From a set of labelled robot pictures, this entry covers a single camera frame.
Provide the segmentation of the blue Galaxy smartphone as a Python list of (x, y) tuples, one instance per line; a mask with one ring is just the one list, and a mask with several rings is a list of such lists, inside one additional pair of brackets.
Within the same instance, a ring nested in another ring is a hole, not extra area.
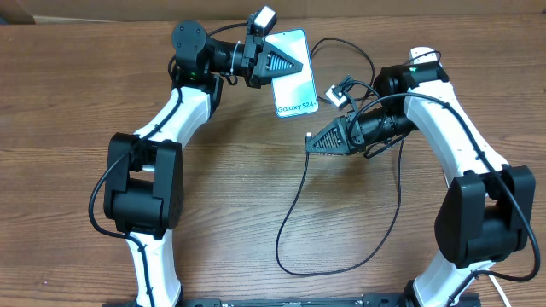
[(319, 104), (305, 31), (270, 34), (265, 40), (302, 64), (300, 72), (272, 79), (276, 115), (288, 118), (316, 112)]

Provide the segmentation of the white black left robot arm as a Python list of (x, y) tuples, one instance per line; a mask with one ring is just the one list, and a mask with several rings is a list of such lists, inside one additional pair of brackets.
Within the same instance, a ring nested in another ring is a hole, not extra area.
[(225, 84), (243, 78), (249, 88), (271, 85), (279, 117), (300, 115), (315, 101), (305, 31), (273, 33), (273, 22), (247, 21), (242, 42), (214, 38), (199, 22), (186, 20), (172, 32), (168, 64), (171, 96), (145, 126), (117, 133), (108, 145), (103, 210), (115, 236), (131, 250), (138, 292), (133, 306), (179, 306), (173, 230), (183, 210), (183, 150), (217, 111)]

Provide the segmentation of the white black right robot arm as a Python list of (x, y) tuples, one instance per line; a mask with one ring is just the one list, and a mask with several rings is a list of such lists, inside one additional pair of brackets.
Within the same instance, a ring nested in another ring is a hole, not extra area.
[(308, 138), (309, 154), (352, 155), (420, 130), (437, 156), (448, 192), (434, 224), (439, 251), (428, 268), (398, 295), (399, 306), (475, 306), (463, 292), (491, 266), (530, 244), (540, 268), (530, 220), (535, 178), (511, 166), (477, 131), (437, 60), (384, 67), (374, 82), (378, 98), (341, 116)]

